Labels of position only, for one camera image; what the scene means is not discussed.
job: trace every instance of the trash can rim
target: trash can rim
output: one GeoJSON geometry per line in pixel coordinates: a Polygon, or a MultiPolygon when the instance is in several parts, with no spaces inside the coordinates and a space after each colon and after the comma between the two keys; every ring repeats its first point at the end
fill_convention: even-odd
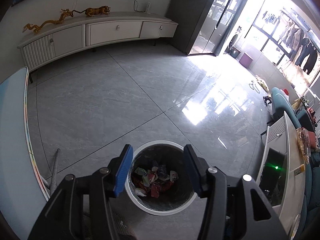
{"type": "MultiPolygon", "coordinates": [[[[155,146],[155,145],[171,145],[171,146],[174,146],[176,148],[178,148],[179,150],[182,150],[183,151],[183,147],[177,143],[174,143],[174,142],[170,142],[170,141],[164,141],[164,140],[158,140],[158,141],[152,141],[152,142],[147,142],[143,145],[141,145],[138,149],[136,149],[134,152],[133,152],[133,159],[137,156],[137,154],[139,152],[141,152],[142,150],[144,150],[145,148],[148,148],[150,146],[155,146]]],[[[143,210],[144,212],[147,212],[151,215],[156,215],[156,216],[168,216],[168,215],[173,215],[173,214],[176,214],[176,213],[179,213],[180,211],[184,210],[185,208],[187,208],[193,201],[194,199],[196,198],[196,193],[194,193],[192,195],[192,197],[189,198],[188,201],[186,201],[183,205],[181,205],[180,207],[176,208],[176,209],[173,209],[173,210],[170,210],[170,211],[156,211],[156,210],[152,210],[152,209],[149,209],[143,205],[141,205],[141,203],[139,203],[136,198],[134,197],[134,195],[132,194],[131,192],[131,189],[130,189],[130,186],[129,186],[129,180],[128,180],[128,176],[131,175],[131,174],[128,174],[127,175],[127,179],[125,181],[125,190],[129,196],[129,198],[131,199],[131,201],[138,207],[140,208],[141,210],[143,210]]]]}

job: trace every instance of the golden dragon sculpture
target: golden dragon sculpture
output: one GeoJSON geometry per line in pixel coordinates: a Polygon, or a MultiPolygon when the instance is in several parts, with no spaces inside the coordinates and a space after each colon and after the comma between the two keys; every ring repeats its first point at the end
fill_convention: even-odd
{"type": "Polygon", "coordinates": [[[42,23],[40,26],[36,25],[36,24],[26,24],[23,29],[22,29],[22,32],[25,32],[27,29],[28,30],[33,30],[33,32],[35,34],[37,34],[44,25],[46,25],[47,23],[52,23],[52,24],[61,24],[64,22],[64,19],[66,17],[73,17],[73,12],[76,12],[76,13],[83,13],[85,12],[84,14],[87,15],[88,17],[93,17],[94,15],[98,15],[98,14],[105,14],[105,15],[108,15],[110,13],[110,7],[109,6],[101,6],[99,8],[87,8],[86,10],[82,11],[82,12],[79,12],[79,11],[76,11],[76,10],[72,10],[70,11],[69,9],[61,9],[61,15],[60,15],[60,18],[59,20],[55,21],[55,20],[47,20],[45,21],[44,23],[42,23]]]}

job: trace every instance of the purple bin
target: purple bin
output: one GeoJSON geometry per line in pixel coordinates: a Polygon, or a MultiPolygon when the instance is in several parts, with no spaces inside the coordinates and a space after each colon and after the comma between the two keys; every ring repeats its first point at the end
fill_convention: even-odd
{"type": "Polygon", "coordinates": [[[249,65],[252,61],[253,61],[253,58],[251,58],[248,54],[244,53],[241,59],[239,60],[239,63],[245,68],[249,68],[249,65]]]}

